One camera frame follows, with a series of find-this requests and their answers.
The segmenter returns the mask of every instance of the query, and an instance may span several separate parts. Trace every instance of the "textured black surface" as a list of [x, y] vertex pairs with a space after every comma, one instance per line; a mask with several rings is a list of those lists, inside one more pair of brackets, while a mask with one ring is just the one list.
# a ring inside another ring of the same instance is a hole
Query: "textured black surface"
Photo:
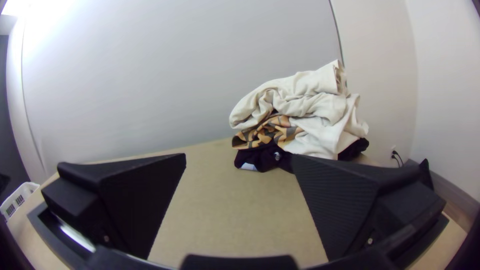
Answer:
[[[55, 214], [94, 243], [146, 259], [185, 168], [183, 153], [93, 165], [63, 162], [61, 178], [42, 192]], [[51, 191], [62, 183], [78, 196]], [[73, 205], [78, 198], [93, 200], [88, 195], [98, 197], [101, 207], [94, 209], [104, 208], [103, 214], [94, 215], [91, 204]]]
[[289, 255], [258, 258], [221, 258], [188, 255], [180, 270], [297, 270], [297, 264]]
[[355, 175], [318, 160], [295, 155], [293, 172], [326, 255], [329, 260], [336, 260], [344, 255], [362, 226], [377, 195], [378, 185], [361, 174]]
[[360, 232], [370, 233], [364, 224], [377, 197], [422, 175], [417, 166], [384, 168], [306, 155], [294, 155], [292, 167], [329, 260], [344, 256], [352, 244], [359, 247], [354, 240]]

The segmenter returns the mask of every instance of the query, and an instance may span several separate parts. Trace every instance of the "folded cloth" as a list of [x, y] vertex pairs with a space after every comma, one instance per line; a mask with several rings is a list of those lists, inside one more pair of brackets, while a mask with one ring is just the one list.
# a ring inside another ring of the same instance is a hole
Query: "folded cloth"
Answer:
[[[265, 82], [233, 108], [230, 126], [242, 132], [232, 146], [258, 147], [273, 138], [293, 154], [337, 159], [338, 153], [368, 133], [368, 125], [357, 119], [359, 99], [358, 94], [348, 93], [338, 60], [315, 71]], [[281, 118], [272, 122], [275, 116]]]
[[245, 129], [238, 132], [232, 139], [231, 145], [236, 149], [255, 148], [269, 144], [272, 140], [278, 146], [284, 146], [302, 132], [298, 126], [292, 126], [289, 117], [274, 115], [267, 118], [255, 129]]
[[[369, 146], [369, 141], [360, 138], [345, 150], [338, 154], [339, 161], [352, 161], [357, 158], [361, 152], [365, 151]], [[238, 169], [267, 172], [275, 168], [281, 168], [291, 174], [292, 169], [292, 153], [284, 151], [275, 142], [271, 141], [258, 147], [238, 150], [236, 153], [234, 165]]]

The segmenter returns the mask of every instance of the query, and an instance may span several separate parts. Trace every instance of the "cream blanket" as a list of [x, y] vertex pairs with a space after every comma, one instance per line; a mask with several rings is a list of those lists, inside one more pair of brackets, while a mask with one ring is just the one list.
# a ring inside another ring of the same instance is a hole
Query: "cream blanket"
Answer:
[[348, 93], [346, 75], [338, 60], [315, 71], [274, 79], [242, 98], [230, 114], [233, 129], [257, 129], [271, 114], [289, 117], [302, 131], [283, 141], [293, 154], [337, 159], [338, 153], [363, 138], [367, 123], [357, 118], [358, 94]]

